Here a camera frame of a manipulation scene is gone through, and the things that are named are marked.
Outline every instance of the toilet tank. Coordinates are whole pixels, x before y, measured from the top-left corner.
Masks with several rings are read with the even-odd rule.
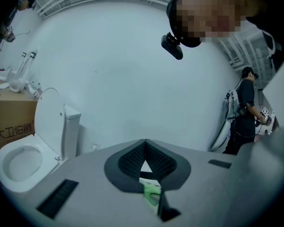
[[[81,113],[64,105],[65,123],[62,141],[62,160],[70,160],[76,157],[77,138]]]

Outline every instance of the toilet lid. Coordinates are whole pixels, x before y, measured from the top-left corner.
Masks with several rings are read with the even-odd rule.
[[[64,104],[58,91],[46,89],[37,103],[35,132],[59,156],[62,156],[64,121]]]

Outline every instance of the toilet bowl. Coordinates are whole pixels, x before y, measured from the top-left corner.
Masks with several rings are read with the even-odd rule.
[[[0,149],[0,182],[14,193],[26,193],[65,161],[76,157],[81,114],[48,88],[37,103],[35,134]]]

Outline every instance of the camera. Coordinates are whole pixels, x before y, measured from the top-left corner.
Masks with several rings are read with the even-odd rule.
[[[181,60],[183,58],[180,42],[174,36],[172,36],[170,32],[168,32],[167,35],[162,36],[161,45],[177,60]]]

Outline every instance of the black mesh fabric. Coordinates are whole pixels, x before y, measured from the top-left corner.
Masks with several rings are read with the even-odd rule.
[[[122,156],[118,161],[120,170],[135,180],[139,180],[140,171],[145,161],[144,148],[144,144],[139,145]]]
[[[176,169],[176,161],[155,147],[147,144],[145,151],[147,164],[159,182]]]

